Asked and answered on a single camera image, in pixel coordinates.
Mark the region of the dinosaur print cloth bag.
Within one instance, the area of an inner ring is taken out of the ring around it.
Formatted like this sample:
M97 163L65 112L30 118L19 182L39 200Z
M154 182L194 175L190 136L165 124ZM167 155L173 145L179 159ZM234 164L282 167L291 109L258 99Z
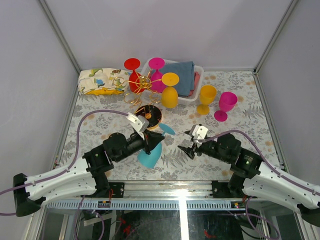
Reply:
M81 95L120 95L129 87L131 73L116 68L92 68L80 72L77 88Z

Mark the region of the blue plastic goblet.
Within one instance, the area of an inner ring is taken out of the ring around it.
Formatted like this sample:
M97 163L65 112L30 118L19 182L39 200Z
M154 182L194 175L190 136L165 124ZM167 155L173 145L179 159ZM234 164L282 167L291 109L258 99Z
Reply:
M163 131L162 136L165 134L175 135L175 131L164 123L160 123L158 125L160 129ZM138 154L137 159L141 165L148 169L152 169L155 167L157 161L161 157L162 154L162 143L160 142L151 152L150 154L146 154L143 150Z

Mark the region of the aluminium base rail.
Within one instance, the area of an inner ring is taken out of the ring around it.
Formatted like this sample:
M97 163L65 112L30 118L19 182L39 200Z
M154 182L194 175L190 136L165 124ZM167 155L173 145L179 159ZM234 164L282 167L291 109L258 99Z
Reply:
M127 180L111 198L73 197L47 205L59 210L209 210L243 211L245 200L225 195L222 181Z

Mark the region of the blue folded cloth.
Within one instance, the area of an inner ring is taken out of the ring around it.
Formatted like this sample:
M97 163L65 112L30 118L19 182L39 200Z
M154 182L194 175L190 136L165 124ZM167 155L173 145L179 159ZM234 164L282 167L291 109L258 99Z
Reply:
M195 64L193 61L168 63L160 69L160 72L178 75L179 82L173 86L178 95L188 97L194 90Z

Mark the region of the red plastic wine glass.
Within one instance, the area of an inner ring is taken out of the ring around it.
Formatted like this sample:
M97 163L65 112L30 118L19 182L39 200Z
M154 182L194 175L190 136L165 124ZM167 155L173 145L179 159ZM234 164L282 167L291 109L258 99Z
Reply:
M124 67L127 70L132 71L128 79L129 88L132 93L139 94L144 91L143 88L140 88L140 76L136 70L140 67L141 62L137 58L129 58L124 62Z

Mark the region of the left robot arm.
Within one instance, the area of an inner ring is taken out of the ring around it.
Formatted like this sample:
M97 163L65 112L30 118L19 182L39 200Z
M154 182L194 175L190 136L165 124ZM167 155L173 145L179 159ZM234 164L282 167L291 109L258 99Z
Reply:
M151 154L163 140L161 133L145 130L129 138L113 133L101 145L75 161L34 176L19 173L13 178L15 215L24 217L51 202L75 196L105 197L110 190L106 172L127 157L144 152Z

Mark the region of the gold wine glass rack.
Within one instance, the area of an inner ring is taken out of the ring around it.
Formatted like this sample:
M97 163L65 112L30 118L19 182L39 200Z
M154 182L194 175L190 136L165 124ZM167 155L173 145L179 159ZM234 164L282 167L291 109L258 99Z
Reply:
M128 90L124 92L123 101L132 106L133 114L143 116L149 121L148 130L154 130L162 121L162 111L156 105L160 102L158 92L151 90L151 78L149 75L141 75L139 77L140 88L143 92L135 94L131 92L128 83Z

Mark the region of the magenta plastic goblet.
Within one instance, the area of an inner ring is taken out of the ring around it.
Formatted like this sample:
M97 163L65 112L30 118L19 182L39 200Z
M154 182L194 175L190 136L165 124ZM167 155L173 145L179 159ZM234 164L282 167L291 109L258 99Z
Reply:
M219 110L214 113L214 118L218 122L224 122L228 119L227 112L231 111L238 102L238 97L233 92L223 92L219 99Z
M165 66L165 61L160 57L154 57L148 62L148 65L154 71L150 77L150 89L154 92L162 93L166 86L162 82L163 73L160 72L160 69Z

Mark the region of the yellow plastic goblet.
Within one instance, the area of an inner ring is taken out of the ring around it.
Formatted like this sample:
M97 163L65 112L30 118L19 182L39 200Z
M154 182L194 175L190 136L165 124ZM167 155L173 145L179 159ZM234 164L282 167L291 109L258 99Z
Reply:
M200 115L207 115L210 112L209 105L214 101L217 90L212 85L204 85L200 89L199 100L200 104L197 106L196 111Z
M166 86L161 94L161 104L165 108L175 108L178 105L178 92L174 88L179 83L179 76L176 73L165 73L161 81Z

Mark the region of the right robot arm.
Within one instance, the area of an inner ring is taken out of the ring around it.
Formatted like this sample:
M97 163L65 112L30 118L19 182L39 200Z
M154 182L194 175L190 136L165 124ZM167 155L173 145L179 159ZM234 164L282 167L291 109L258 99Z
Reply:
M320 225L320 187L303 181L269 163L261 151L242 147L240 140L229 130L209 137L208 129L194 125L185 133L192 146L180 149L193 159L206 155L230 165L233 172L227 184L228 193L236 198L262 198L286 207L311 225Z

